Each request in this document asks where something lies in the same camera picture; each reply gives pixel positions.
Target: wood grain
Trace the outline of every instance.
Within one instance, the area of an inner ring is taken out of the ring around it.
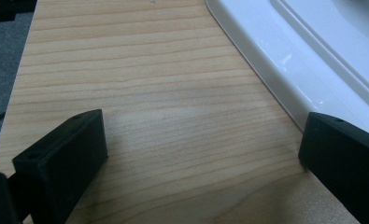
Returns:
[[[68,223],[356,223],[301,168],[301,132],[203,0],[39,0],[0,172],[95,108],[109,158]]]

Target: gray carpet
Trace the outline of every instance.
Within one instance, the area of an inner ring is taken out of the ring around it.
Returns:
[[[15,21],[0,22],[0,114],[7,110],[33,13],[17,14]],[[0,119],[0,131],[3,120]]]

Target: white plastic tray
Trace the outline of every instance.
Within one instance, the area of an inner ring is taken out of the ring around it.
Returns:
[[[369,35],[354,25],[369,12],[344,2],[353,1],[206,0],[300,128],[315,111],[369,132]]]

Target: black plastic block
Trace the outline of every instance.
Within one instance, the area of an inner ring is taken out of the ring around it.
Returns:
[[[299,159],[355,218],[369,223],[369,133],[310,113]]]
[[[101,110],[68,119],[13,159],[35,223],[65,223],[107,158]]]

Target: light wooden surface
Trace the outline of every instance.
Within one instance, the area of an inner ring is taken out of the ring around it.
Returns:
[[[95,108],[109,159],[68,223],[356,223],[301,168],[301,132],[204,0],[39,0],[0,172]]]

